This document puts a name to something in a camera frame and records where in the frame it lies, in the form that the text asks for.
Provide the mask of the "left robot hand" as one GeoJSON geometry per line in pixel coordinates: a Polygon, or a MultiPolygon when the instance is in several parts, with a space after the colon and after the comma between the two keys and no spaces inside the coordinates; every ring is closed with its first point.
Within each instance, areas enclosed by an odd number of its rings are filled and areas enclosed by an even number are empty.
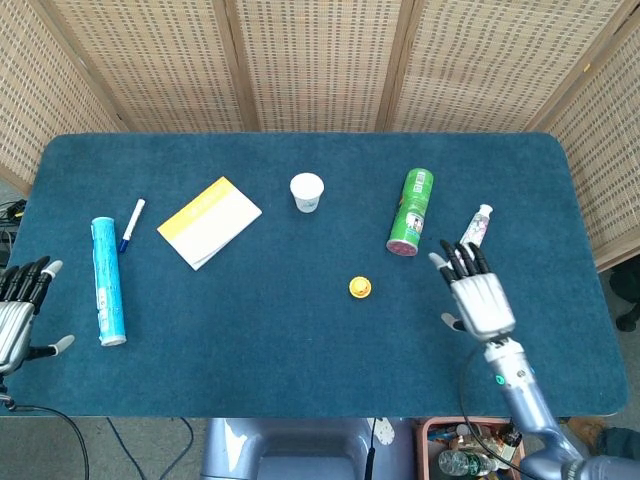
{"type": "Polygon", "coordinates": [[[31,333],[51,282],[63,267],[44,256],[1,273],[1,376],[17,371],[25,361],[59,356],[75,341],[66,335],[56,343],[32,346],[31,333]]]}

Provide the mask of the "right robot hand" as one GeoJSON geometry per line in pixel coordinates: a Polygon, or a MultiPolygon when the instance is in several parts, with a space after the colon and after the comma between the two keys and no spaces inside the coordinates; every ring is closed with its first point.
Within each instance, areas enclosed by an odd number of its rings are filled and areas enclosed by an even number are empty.
{"type": "Polygon", "coordinates": [[[429,259],[448,286],[465,331],[481,342],[512,332],[515,317],[482,250],[474,243],[452,245],[441,240],[440,245],[447,259],[435,252],[429,259]]]}

